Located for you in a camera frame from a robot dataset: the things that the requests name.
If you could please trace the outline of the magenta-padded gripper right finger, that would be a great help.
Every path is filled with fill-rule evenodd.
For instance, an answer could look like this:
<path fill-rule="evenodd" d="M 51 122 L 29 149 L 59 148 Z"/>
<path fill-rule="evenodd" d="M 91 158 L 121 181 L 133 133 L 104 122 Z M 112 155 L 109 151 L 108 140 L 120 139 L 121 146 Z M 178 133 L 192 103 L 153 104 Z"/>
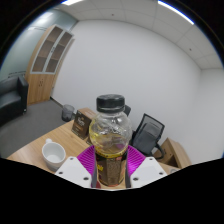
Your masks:
<path fill-rule="evenodd" d="M 154 157 L 146 157 L 132 146 L 127 150 L 125 185 L 140 188 L 166 176 Z"/>

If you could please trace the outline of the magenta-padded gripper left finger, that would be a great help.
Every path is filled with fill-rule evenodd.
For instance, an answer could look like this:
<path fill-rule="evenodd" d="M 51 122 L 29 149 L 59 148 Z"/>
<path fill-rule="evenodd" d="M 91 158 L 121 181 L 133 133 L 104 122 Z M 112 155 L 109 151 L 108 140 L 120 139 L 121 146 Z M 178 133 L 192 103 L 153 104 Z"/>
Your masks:
<path fill-rule="evenodd" d="M 70 156 L 55 175 L 84 188 L 95 188 L 97 168 L 94 147 L 88 147 L 77 157 Z"/>

